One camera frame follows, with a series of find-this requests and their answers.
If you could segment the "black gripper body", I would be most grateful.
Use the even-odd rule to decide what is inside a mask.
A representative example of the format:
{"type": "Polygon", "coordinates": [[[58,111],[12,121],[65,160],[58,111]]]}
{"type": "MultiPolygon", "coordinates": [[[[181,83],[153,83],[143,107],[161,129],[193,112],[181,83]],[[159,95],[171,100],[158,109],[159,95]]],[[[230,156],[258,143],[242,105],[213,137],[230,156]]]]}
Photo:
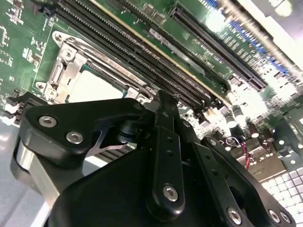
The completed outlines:
{"type": "Polygon", "coordinates": [[[149,155],[131,152],[66,188],[48,219],[50,227],[211,227],[192,167],[183,164],[185,209],[160,222],[145,203],[149,155]]]}

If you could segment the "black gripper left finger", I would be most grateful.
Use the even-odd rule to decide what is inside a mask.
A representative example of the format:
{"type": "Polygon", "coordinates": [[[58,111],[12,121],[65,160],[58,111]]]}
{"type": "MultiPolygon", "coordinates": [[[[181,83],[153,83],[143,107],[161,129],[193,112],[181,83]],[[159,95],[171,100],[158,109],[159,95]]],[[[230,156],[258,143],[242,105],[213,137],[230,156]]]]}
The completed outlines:
{"type": "Polygon", "coordinates": [[[36,185],[45,188],[49,180],[60,196],[86,177],[82,165],[98,135],[109,144],[133,142],[137,148],[127,154],[149,155],[148,211],[160,222],[175,220],[185,207],[180,140],[174,129],[179,120],[177,101],[161,90],[153,103],[155,111],[131,98],[28,109],[21,120],[19,146],[33,154],[28,171],[36,185]]]}

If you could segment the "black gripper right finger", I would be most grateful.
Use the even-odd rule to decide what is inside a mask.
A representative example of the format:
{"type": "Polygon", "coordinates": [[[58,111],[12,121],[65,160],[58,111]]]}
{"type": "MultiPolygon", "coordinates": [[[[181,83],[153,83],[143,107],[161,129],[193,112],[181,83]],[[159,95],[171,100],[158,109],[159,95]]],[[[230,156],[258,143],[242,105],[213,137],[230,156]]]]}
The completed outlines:
{"type": "Polygon", "coordinates": [[[186,196],[203,227],[294,227],[291,214],[212,137],[199,140],[185,120],[176,121],[186,196]]]}

